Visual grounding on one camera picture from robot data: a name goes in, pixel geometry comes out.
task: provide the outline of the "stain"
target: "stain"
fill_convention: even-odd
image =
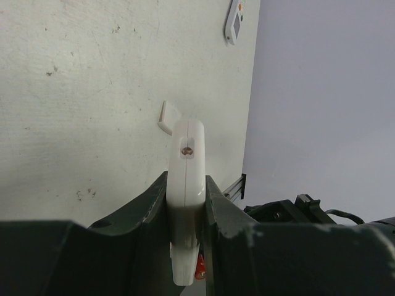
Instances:
[[[118,27],[116,29],[112,29],[112,32],[113,33],[118,33],[120,29],[121,29],[121,27],[118,25]]]
[[[160,27],[160,21],[158,20],[158,27],[156,28],[156,36],[158,36],[158,33],[159,33],[159,27]]]
[[[77,200],[79,201],[79,202],[81,202],[82,201],[82,197],[83,197],[84,195],[81,193],[81,191],[77,191]]]

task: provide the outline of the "red component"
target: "red component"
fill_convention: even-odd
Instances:
[[[206,267],[204,266],[204,258],[202,254],[197,257],[195,279],[204,279],[206,277]]]

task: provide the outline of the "black machine part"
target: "black machine part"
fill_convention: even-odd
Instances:
[[[0,223],[0,295],[180,295],[172,280],[167,172],[88,229]],[[395,219],[336,225],[319,200],[236,207],[206,177],[207,295],[394,295]]]

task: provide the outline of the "screw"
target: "screw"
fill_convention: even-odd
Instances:
[[[199,279],[204,279],[205,276],[206,276],[206,272],[205,272],[205,271],[201,271],[201,272],[197,275],[197,278],[199,278]]]
[[[193,150],[192,150],[192,148],[185,147],[185,148],[183,148],[183,150],[181,150],[181,153],[183,155],[191,155],[193,153]]]

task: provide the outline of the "white plastic tab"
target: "white plastic tab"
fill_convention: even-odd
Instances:
[[[198,120],[180,120],[173,129],[166,190],[173,280],[178,286],[193,283],[205,199],[204,127]]]
[[[160,112],[159,127],[167,134],[172,135],[174,124],[181,118],[181,113],[168,101],[163,102]]]

